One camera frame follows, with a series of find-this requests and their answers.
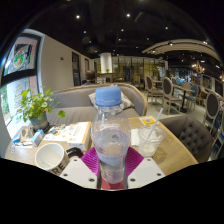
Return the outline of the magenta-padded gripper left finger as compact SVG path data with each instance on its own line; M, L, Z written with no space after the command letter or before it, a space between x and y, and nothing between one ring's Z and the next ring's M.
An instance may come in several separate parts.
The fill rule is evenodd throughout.
M96 189L99 173L99 160L95 149L91 148L81 158L72 158L60 177L81 187Z

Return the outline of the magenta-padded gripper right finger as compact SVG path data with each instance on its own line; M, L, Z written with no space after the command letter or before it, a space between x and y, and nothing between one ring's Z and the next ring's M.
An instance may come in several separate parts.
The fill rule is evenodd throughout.
M165 176L151 157L144 158L133 148L128 149L125 170L129 189L143 187Z

